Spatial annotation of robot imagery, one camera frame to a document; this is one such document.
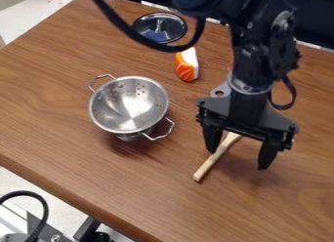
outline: wooden stick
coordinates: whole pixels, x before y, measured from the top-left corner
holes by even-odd
[[[229,150],[229,148],[241,139],[240,135],[229,132],[228,136],[224,139],[224,141],[217,148],[217,151],[212,154],[204,164],[197,170],[197,172],[193,175],[193,179],[196,182],[202,181],[204,176],[210,171],[210,169],[216,164],[216,162],[223,156],[223,154]]]

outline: white floor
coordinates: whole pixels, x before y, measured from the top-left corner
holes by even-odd
[[[71,1],[24,0],[0,11],[0,35],[9,44]]]
[[[9,44],[71,1],[24,0],[0,11],[0,35],[5,43]],[[70,207],[62,200],[1,167],[0,179],[0,196],[14,190],[31,190],[41,194],[50,205],[49,224],[68,237],[73,236],[79,225],[87,218],[87,215]],[[41,207],[34,200],[24,197],[13,199],[12,202],[37,217],[41,215]],[[109,233],[115,242],[132,241],[106,226],[102,226],[100,230]]]

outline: orange toy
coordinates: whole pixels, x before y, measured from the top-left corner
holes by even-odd
[[[177,75],[185,82],[192,82],[198,78],[198,59],[195,48],[179,52],[175,58]]]

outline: wooden tabletop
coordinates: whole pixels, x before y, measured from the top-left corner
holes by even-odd
[[[156,11],[110,1],[129,22]],[[195,101],[226,79],[228,30],[209,23],[196,48],[200,79],[186,84],[174,55],[75,0],[0,51],[0,165],[137,241],[334,241],[334,54],[300,47],[299,97],[284,112],[301,125],[292,151],[258,172],[261,144],[243,139],[198,184],[192,174],[209,153]],[[127,143],[95,126],[87,86],[104,73],[161,83],[173,134]],[[279,85],[274,96],[289,100]]]

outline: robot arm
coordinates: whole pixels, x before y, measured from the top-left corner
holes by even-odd
[[[272,0],[172,0],[185,15],[198,18],[191,41],[181,46],[155,43],[133,30],[104,0],[94,0],[106,17],[126,35],[148,47],[163,52],[179,52],[192,47],[200,38],[206,17],[215,14],[230,25],[234,65],[228,82],[218,87],[217,98],[198,101],[197,121],[203,127],[206,147],[215,152],[223,131],[231,131],[263,142],[259,169],[266,170],[276,154],[291,149],[299,127],[279,115],[295,102],[297,91],[287,76],[298,68],[301,57],[294,39],[294,9],[278,6]],[[283,81],[292,94],[286,105],[273,103],[274,81]]]

